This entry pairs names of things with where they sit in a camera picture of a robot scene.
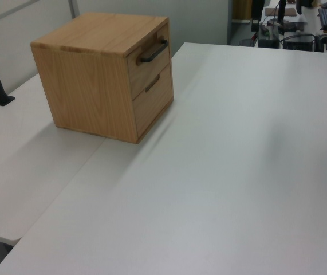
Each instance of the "drawer handle slot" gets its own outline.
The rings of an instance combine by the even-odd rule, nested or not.
[[[159,48],[156,49],[151,55],[145,56],[144,54],[140,57],[140,62],[149,63],[154,60],[165,48],[168,46],[168,40],[162,39]]]
[[[158,82],[159,78],[160,75],[157,75],[156,78],[146,87],[145,92],[148,92],[154,86],[154,84]]]

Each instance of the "white table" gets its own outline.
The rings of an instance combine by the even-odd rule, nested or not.
[[[172,69],[142,143],[106,140],[0,275],[327,274],[327,55],[184,44]]]
[[[271,0],[269,6],[275,7],[278,4],[279,0]],[[294,4],[287,4],[287,7],[295,7]],[[305,24],[305,32],[315,34],[316,31],[321,29],[321,21],[318,17],[318,7],[308,8],[302,7],[302,14],[307,19],[307,24]]]
[[[55,127],[39,76],[0,107],[0,241],[15,245],[104,138]]]

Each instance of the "drawer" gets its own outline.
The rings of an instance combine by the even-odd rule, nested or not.
[[[133,100],[155,77],[170,63],[170,47],[162,42],[168,41],[168,25],[164,25],[128,55],[128,69]],[[149,57],[164,48],[152,61],[140,62],[142,57]]]
[[[173,96],[171,66],[167,65],[133,101],[138,137],[144,133]]]

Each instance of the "white partition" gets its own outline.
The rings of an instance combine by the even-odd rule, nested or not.
[[[223,44],[229,42],[228,21],[232,0],[74,0],[79,13],[97,11],[168,16],[173,54],[184,42]]]
[[[37,73],[30,42],[71,19],[68,0],[39,0],[0,19],[0,78],[6,93]]]

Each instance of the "wooden cabinet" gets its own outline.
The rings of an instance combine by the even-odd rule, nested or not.
[[[57,127],[138,143],[174,99],[167,17],[86,13],[31,48]]]
[[[250,20],[252,0],[233,0],[232,19]]]

